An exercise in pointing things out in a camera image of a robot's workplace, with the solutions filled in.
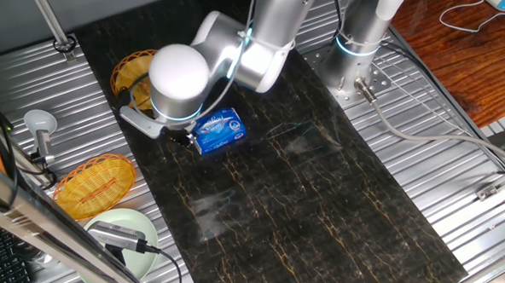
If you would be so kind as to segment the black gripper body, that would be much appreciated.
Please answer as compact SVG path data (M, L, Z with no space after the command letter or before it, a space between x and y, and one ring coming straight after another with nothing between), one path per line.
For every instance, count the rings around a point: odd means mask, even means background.
M163 134L171 141L174 142L174 139L175 138L180 138L182 137L183 139L186 138L186 135L188 134L189 132L185 129L180 129L180 130L172 130L172 129L169 129L169 128L164 128L163 129Z

